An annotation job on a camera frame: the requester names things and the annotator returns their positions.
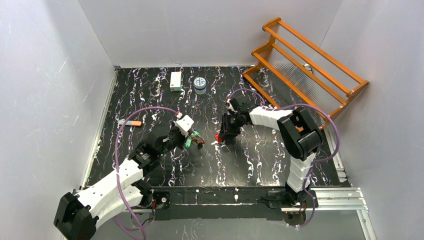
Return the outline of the metal keyring with red handle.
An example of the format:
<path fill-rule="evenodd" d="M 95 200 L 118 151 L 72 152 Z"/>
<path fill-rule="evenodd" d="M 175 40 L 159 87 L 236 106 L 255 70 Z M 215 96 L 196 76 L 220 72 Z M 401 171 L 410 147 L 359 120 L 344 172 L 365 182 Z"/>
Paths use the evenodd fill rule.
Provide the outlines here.
<path fill-rule="evenodd" d="M 186 148 L 190 148 L 192 145 L 196 145 L 196 147 L 200 150 L 203 148 L 204 144 L 205 140 L 200 133 L 197 130 L 192 130 L 186 138 L 184 146 Z"/>

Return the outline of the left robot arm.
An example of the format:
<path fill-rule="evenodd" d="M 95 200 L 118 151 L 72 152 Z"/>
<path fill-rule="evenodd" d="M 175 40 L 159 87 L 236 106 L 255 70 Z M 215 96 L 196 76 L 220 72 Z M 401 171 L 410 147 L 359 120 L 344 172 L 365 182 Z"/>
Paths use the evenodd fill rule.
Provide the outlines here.
<path fill-rule="evenodd" d="M 182 149 L 193 129 L 172 126 L 167 134 L 150 132 L 115 170 L 91 187 L 60 200 L 54 226 L 67 240 L 90 240 L 97 229 L 127 206 L 140 205 L 151 197 L 151 186 L 143 177 L 156 168 L 161 157 Z"/>

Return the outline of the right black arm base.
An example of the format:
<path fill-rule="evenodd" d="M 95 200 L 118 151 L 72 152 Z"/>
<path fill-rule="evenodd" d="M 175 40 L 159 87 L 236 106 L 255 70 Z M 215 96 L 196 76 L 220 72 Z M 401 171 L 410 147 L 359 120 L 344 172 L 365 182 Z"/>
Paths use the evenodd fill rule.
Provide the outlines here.
<path fill-rule="evenodd" d="M 283 209 L 283 221 L 289 226 L 300 226 L 306 222 L 308 202 L 306 195 L 286 190 L 270 190 L 266 196 L 256 200 L 270 209 Z"/>

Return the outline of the key with red tag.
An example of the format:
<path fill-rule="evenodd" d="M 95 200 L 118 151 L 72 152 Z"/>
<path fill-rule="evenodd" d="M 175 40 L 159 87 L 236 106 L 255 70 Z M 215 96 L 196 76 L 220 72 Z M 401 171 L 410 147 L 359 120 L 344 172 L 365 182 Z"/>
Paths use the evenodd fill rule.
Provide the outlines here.
<path fill-rule="evenodd" d="M 216 141 L 218 144 L 221 144 L 221 143 L 223 142 L 223 140 L 221 139 L 221 137 L 220 137 L 220 134 L 219 134 L 219 133 L 216 133 L 216 134 L 214 135 L 214 138 L 215 138 L 215 141 Z"/>

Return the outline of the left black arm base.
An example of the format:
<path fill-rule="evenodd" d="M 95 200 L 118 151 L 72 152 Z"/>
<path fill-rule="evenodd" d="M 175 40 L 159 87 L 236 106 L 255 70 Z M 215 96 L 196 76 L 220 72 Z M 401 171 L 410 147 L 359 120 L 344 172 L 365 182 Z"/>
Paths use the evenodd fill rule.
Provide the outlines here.
<path fill-rule="evenodd" d="M 162 190 L 142 194 L 140 191 L 123 192 L 125 199 L 133 209 L 168 209 L 170 207 L 170 192 Z"/>

